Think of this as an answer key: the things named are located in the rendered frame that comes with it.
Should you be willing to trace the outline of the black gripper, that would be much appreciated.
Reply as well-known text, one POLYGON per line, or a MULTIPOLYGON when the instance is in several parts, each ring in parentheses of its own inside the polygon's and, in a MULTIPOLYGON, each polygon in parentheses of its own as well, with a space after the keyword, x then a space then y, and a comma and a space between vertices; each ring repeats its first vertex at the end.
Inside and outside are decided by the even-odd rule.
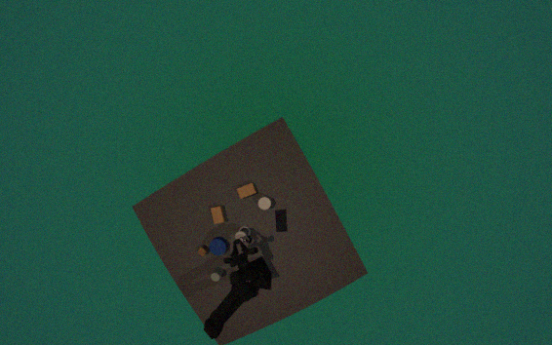
MULTIPOLYGON (((242 256, 246 256, 248 257, 248 255, 253 255, 253 254, 256 254, 258 253, 258 248, 250 248, 248 249, 242 242, 241 240, 239 240, 239 244, 241 246, 241 251, 243 253, 240 253, 242 254, 242 256)), ((225 264, 229 264, 230 263, 230 260, 232 260, 232 257, 233 256, 237 256, 239 254, 239 251, 238 251, 238 248, 234 242, 234 246, 233 246, 233 252, 230 254, 231 258, 224 258, 223 261, 225 264)), ((249 268, 250 267, 250 263, 248 262, 248 258, 247 258, 247 266, 245 267, 244 265, 241 266, 241 268, 239 268, 239 270, 241 269, 246 269, 246 268, 249 268)))

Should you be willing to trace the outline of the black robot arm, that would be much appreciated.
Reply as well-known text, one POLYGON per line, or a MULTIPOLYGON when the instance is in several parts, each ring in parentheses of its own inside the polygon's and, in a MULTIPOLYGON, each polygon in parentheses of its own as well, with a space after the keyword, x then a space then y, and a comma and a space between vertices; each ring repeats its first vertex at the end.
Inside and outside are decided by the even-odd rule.
MULTIPOLYGON (((246 267, 247 257, 242 256, 242 254, 233 256, 232 260, 230 260, 230 265, 231 267, 238 266, 238 268, 241 268, 242 265, 246 267)), ((256 297, 258 290, 265 285, 259 276, 252 276, 250 267, 231 272, 229 276, 230 284, 232 284, 231 291, 216 310, 212 312, 211 316, 205 320, 204 331, 209 334, 211 339, 218 338, 224 327, 223 324, 227 322, 243 302, 248 302, 251 298, 256 297), (250 281, 250 283, 246 281, 250 281)))

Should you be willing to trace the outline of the beige cylinder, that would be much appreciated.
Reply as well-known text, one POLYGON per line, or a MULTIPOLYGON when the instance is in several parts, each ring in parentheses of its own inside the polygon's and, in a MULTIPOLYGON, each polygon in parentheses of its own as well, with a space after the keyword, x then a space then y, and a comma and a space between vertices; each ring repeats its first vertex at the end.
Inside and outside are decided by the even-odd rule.
POLYGON ((258 201, 258 206, 262 210, 268 210, 271 206, 270 197, 267 196, 267 195, 264 195, 264 196, 260 197, 260 199, 258 201))

